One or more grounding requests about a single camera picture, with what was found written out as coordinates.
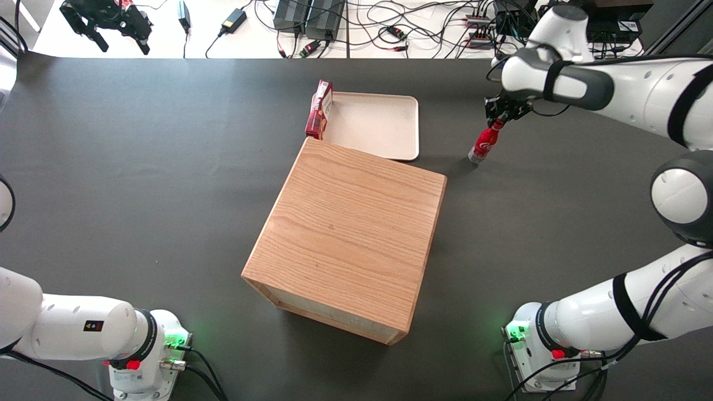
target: dark gray tabletop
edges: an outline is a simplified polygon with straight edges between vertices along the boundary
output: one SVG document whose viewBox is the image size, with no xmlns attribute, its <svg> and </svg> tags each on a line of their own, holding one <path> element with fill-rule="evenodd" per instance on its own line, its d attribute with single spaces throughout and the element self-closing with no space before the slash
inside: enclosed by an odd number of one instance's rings
<svg viewBox="0 0 713 401">
<path fill-rule="evenodd" d="M 0 114 L 0 171 L 19 203 L 0 265 L 46 293 L 173 311 L 234 401 L 502 400 L 500 326 L 519 305 L 679 245 L 649 204 L 653 171 L 683 153 L 664 138 L 576 109 L 532 115 L 473 170 L 464 157 L 486 125 L 482 98 L 498 91 L 485 61 L 29 54 L 19 68 Z M 415 96 L 413 164 L 448 176 L 411 333 L 393 347 L 282 312 L 240 279 L 320 78 Z M 712 333 L 638 347 L 604 400 L 710 400 Z M 53 365 L 106 386 L 96 362 Z M 20 362 L 0 360 L 0 377 L 3 401 L 91 400 Z M 182 375 L 174 400 L 211 399 Z"/>
</svg>

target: wood grain surface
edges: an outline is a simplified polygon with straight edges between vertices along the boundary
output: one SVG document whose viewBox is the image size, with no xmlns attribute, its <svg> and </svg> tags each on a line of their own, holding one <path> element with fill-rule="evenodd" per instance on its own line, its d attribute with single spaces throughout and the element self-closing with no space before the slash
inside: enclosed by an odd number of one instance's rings
<svg viewBox="0 0 713 401">
<path fill-rule="evenodd" d="M 361 331 L 407 333 L 445 187 L 441 174 L 307 138 L 242 277 L 276 305 L 266 287 L 363 318 L 346 323 Z"/>
</svg>

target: white table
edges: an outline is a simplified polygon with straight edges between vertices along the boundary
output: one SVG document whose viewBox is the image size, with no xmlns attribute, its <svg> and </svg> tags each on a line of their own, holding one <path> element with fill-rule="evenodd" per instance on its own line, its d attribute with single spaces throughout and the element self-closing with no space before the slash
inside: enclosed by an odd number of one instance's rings
<svg viewBox="0 0 713 401">
<path fill-rule="evenodd" d="M 135 4 L 158 6 L 163 0 L 135 0 Z M 147 56 L 141 53 L 136 42 L 121 36 L 118 31 L 100 29 L 101 35 L 109 44 L 109 50 L 103 53 L 94 42 L 79 36 L 72 31 L 67 21 L 59 12 L 63 0 L 55 0 L 42 32 L 33 47 L 37 53 L 60 57 L 104 57 L 104 58 L 143 58 L 180 59 L 183 57 L 185 33 L 178 23 L 178 0 L 167 0 L 158 10 L 149 7 L 139 7 L 145 11 L 153 23 L 152 33 L 148 39 L 151 51 Z M 191 31 L 186 46 L 186 57 L 189 59 L 205 58 L 205 51 L 220 30 L 220 24 L 236 8 L 247 3 L 247 0 L 185 0 L 190 12 Z M 275 9 L 277 0 L 268 0 L 267 6 Z M 233 34 L 226 34 L 218 39 L 210 49 L 208 56 L 212 59 L 279 59 L 277 53 L 277 35 L 264 27 L 257 19 L 255 12 L 268 25 L 272 26 L 272 13 L 260 2 L 252 2 L 245 12 L 247 20 Z M 338 39 L 346 41 L 346 30 L 340 30 Z M 297 51 L 306 46 L 311 39 L 302 37 Z M 281 34 L 280 43 L 286 52 L 291 52 L 294 36 Z M 330 44 L 324 58 L 347 57 L 345 44 Z"/>
<path fill-rule="evenodd" d="M 42 29 L 39 39 L 34 46 L 34 51 L 52 56 L 62 57 L 106 57 L 106 58 L 143 58 L 144 56 L 136 46 L 134 40 L 121 36 L 117 31 L 101 30 L 101 34 L 109 44 L 109 50 L 103 53 L 95 43 L 89 41 L 86 37 L 75 34 L 66 20 L 59 12 L 59 6 L 63 0 L 56 0 L 47 21 Z M 163 0 L 143 0 L 137 5 L 147 4 L 158 6 Z M 205 51 L 213 42 L 220 29 L 220 24 L 224 21 L 234 9 L 240 8 L 247 3 L 248 0 L 185 0 L 189 8 L 191 23 L 191 35 L 186 46 L 186 57 L 191 59 L 205 58 Z M 546 3 L 547 0 L 540 0 L 540 4 Z M 178 0 L 167 0 L 166 4 L 158 10 L 149 7 L 140 7 L 140 10 L 145 11 L 149 19 L 153 22 L 153 32 L 150 35 L 148 45 L 151 51 L 148 57 L 175 59 L 183 56 L 183 44 L 185 34 L 177 17 Z M 280 55 L 277 53 L 277 34 L 270 28 L 260 23 L 258 17 L 272 27 L 272 12 L 268 9 L 275 9 L 277 0 L 267 0 L 264 4 L 259 1 L 253 1 L 246 9 L 247 20 L 234 34 L 224 35 L 218 39 L 215 45 L 210 49 L 208 56 L 212 59 L 278 59 Z M 384 21 L 396 15 L 396 12 L 390 11 L 387 8 L 373 9 L 367 15 L 369 6 L 379 3 L 379 0 L 349 0 L 344 7 L 346 16 L 342 20 L 340 26 L 338 41 L 330 44 L 322 57 L 324 58 L 353 58 L 353 59 L 405 59 L 406 52 L 393 52 L 383 50 L 373 44 L 365 44 L 370 41 L 370 38 L 376 38 L 379 34 L 379 29 L 383 26 L 369 25 L 367 27 L 358 26 L 357 23 L 370 24 L 371 17 L 375 21 Z M 430 3 L 429 0 L 400 0 L 408 7 L 417 7 Z M 421 9 L 409 13 L 409 19 L 414 24 L 428 29 L 432 32 L 439 32 L 446 20 L 448 13 L 458 7 L 462 7 L 465 2 L 454 5 L 435 5 L 425 9 Z M 399 9 L 393 4 L 384 4 L 384 7 Z M 493 7 L 487 7 L 488 16 L 493 18 Z M 429 59 L 436 57 L 442 59 L 446 57 L 455 58 L 459 49 L 453 49 L 454 43 L 458 43 L 466 38 L 465 21 L 457 21 L 462 19 L 467 14 L 472 14 L 471 7 L 461 9 L 455 14 L 453 22 L 448 25 L 443 35 L 444 39 L 450 43 L 444 43 L 439 50 L 439 45 L 428 37 L 415 31 L 409 35 L 409 51 L 408 56 L 412 59 Z M 349 31 L 350 50 L 347 55 L 347 30 Z M 382 35 L 387 40 L 393 41 L 395 38 L 389 34 Z M 279 35 L 279 41 L 282 48 L 290 54 L 294 46 L 294 35 L 290 33 L 282 33 Z M 311 42 L 305 36 L 301 36 L 297 43 L 297 52 L 305 45 Z M 515 41 L 514 38 L 507 38 L 508 44 L 504 44 L 501 50 L 506 53 L 512 53 L 522 44 Z M 385 48 L 402 46 L 401 44 L 388 44 L 380 39 L 376 43 Z M 641 50 L 641 43 L 637 43 L 625 52 L 626 56 L 633 56 Z M 460 55 L 463 59 L 491 59 L 494 56 L 494 50 L 491 48 L 484 49 L 466 49 Z"/>
</svg>

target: white tray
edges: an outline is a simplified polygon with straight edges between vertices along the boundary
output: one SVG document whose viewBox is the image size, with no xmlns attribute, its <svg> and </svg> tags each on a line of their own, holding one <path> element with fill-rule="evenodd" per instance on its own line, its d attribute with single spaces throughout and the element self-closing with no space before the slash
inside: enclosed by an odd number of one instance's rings
<svg viewBox="0 0 713 401">
<path fill-rule="evenodd" d="M 333 92 L 323 138 L 393 160 L 419 156 L 419 102 L 411 96 Z"/>
</svg>

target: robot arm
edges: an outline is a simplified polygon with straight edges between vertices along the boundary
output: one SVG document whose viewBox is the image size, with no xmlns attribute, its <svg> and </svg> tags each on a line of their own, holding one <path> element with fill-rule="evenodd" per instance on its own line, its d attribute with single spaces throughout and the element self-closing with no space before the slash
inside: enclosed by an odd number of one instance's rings
<svg viewBox="0 0 713 401">
<path fill-rule="evenodd" d="M 0 176 L 0 231 L 15 197 Z M 175 371 L 185 368 L 190 334 L 167 310 L 135 309 L 105 297 L 44 294 L 31 278 L 0 268 L 0 357 L 104 360 L 121 400 L 168 400 Z"/>
<path fill-rule="evenodd" d="M 525 384 L 530 392 L 553 391 L 575 377 L 581 350 L 619 350 L 633 337 L 643 339 L 641 344 L 713 326 L 711 260 L 682 276 L 650 324 L 641 318 L 655 288 L 672 269 L 713 248 L 713 59 L 591 62 L 586 22 L 577 7 L 553 7 L 528 45 L 505 62 L 500 97 L 520 106 L 545 98 L 581 107 L 692 150 L 661 166 L 651 182 L 655 210 L 687 245 L 562 300 L 520 307 L 504 333 L 520 379 L 532 376 Z M 573 363 L 533 375 L 565 358 Z"/>
<path fill-rule="evenodd" d="M 59 7 L 59 11 L 62 13 L 62 15 L 64 15 L 64 19 L 67 20 L 69 26 L 72 28 L 75 34 L 87 35 L 87 37 L 90 40 L 94 41 L 104 53 L 109 50 L 109 45 L 104 40 L 103 36 L 101 36 L 101 34 L 96 31 L 96 25 L 92 27 L 87 26 L 87 24 L 84 23 L 84 20 L 74 7 L 72 7 L 70 4 L 65 3 Z"/>
<path fill-rule="evenodd" d="M 578 7 L 553 7 L 528 45 L 503 67 L 511 98 L 546 98 L 667 136 L 690 150 L 713 148 L 712 58 L 591 62 Z"/>
</svg>

